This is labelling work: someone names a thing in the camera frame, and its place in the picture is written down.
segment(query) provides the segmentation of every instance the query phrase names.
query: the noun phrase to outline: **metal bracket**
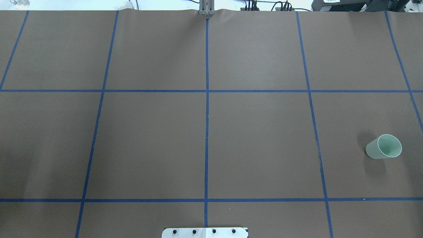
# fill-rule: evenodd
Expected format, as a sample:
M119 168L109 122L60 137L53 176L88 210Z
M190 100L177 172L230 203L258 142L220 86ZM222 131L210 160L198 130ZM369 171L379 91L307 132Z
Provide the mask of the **metal bracket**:
M167 228L162 238L248 238L248 228L215 227L215 228Z
M214 0L200 0L200 15L213 16L214 11Z

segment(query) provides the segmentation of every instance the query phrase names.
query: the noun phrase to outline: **metal post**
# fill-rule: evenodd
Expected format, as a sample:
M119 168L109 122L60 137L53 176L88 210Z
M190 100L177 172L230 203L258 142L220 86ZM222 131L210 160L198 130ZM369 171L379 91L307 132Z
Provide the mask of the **metal post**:
M209 15L213 16L214 11L214 0L200 0L200 15Z

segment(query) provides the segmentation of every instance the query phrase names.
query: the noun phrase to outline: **cup rim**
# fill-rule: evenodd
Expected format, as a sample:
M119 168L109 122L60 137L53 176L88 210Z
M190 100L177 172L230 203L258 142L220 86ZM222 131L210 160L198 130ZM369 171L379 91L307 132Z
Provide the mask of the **cup rim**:
M391 137L395 138L395 140L397 140L397 141L398 141L398 144L399 144L399 146L400 146L400 150L399 150L399 153L398 153L396 156L389 156L389 155L385 154L385 153L384 153L384 152L380 149L380 147L379 147L379 139L380 139L382 136L391 136ZM390 135L390 134L383 134L383 135L381 135L381 136L379 136L379 137L377 138L377 148L379 149L379 151L380 151L383 155L385 155L386 157L389 157L389 158L395 158L395 157L398 157L398 156L401 154L401 152L402 152L402 144L401 144L401 142L398 140L398 138L396 138L395 136Z

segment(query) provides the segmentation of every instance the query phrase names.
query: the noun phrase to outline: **cup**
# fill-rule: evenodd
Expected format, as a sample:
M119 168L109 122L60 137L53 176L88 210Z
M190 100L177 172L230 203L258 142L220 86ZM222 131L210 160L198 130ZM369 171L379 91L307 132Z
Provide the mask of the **cup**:
M366 146L366 154L372 159L394 158L401 154L401 142L393 135L384 134Z

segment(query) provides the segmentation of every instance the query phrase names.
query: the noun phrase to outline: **table surface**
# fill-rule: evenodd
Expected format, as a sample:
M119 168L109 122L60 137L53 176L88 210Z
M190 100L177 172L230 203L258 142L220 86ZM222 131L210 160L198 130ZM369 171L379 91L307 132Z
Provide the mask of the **table surface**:
M0 236L423 237L422 20L1 12Z

